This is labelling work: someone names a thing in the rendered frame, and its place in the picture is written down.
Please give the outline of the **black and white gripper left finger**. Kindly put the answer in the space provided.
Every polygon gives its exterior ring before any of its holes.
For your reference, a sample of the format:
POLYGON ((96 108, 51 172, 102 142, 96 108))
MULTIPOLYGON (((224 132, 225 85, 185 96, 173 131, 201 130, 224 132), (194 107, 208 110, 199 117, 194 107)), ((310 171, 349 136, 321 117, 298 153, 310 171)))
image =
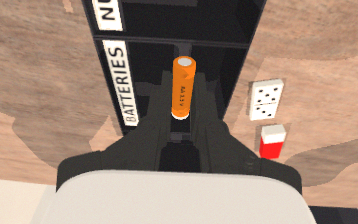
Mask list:
POLYGON ((64 159, 57 169, 56 192, 67 180, 91 171, 159 172, 161 149, 170 140, 172 90, 173 73, 163 71, 161 88, 151 88, 147 116, 138 121, 136 129, 103 151, 64 159))

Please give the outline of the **white domino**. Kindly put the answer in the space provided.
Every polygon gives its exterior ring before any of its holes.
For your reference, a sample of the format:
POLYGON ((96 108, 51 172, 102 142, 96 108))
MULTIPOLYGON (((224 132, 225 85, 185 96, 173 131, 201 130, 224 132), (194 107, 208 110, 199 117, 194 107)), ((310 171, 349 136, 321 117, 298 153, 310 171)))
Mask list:
POLYGON ((282 87, 281 79, 253 83, 251 120, 274 118, 282 87))

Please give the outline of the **red and white eraser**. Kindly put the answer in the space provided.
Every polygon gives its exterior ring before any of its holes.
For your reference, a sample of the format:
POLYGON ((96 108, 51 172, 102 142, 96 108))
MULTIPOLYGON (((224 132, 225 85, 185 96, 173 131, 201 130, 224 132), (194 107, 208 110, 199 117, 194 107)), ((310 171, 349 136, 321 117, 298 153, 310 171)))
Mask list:
POLYGON ((262 127, 260 156, 269 159, 278 158, 285 138, 282 124, 262 127))

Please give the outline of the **black rack of bins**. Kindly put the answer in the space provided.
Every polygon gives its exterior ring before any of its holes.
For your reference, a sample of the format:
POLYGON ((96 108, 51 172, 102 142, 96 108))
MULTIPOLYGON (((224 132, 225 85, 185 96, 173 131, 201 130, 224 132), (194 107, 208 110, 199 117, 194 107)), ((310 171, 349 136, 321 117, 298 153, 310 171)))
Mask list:
MULTIPOLYGON (((180 56, 195 60, 224 119, 267 0, 81 0, 123 136, 180 56), (124 17, 125 16, 125 17, 124 17), (125 23, 126 22, 126 23, 125 23), (144 43, 136 43, 144 42, 144 43), (237 49, 241 48, 241 49, 237 49)), ((185 119, 171 114, 159 172, 201 173, 185 119)))

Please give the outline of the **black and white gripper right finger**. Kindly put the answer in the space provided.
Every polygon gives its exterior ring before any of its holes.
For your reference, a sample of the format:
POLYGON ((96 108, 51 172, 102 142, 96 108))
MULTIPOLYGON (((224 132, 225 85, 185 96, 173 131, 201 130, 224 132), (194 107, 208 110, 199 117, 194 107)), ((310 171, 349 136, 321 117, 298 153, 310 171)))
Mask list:
POLYGON ((207 91, 205 73, 200 72, 194 75, 190 137, 199 150, 201 173, 272 178, 293 186, 302 196, 302 179, 295 168, 258 157, 230 134, 227 124, 218 119, 214 91, 207 91))

